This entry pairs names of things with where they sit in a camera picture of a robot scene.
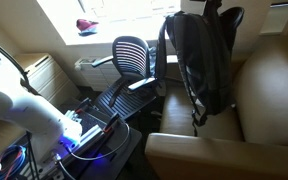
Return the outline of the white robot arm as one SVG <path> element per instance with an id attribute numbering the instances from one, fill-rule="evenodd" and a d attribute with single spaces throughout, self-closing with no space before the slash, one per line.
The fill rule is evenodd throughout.
<path id="1" fill-rule="evenodd" d="M 32 134 L 31 145 L 38 163 L 54 151 L 81 142 L 82 126 L 65 116 L 45 98 L 34 95 L 20 83 L 23 75 L 14 59 L 0 47 L 0 120 Z"/>

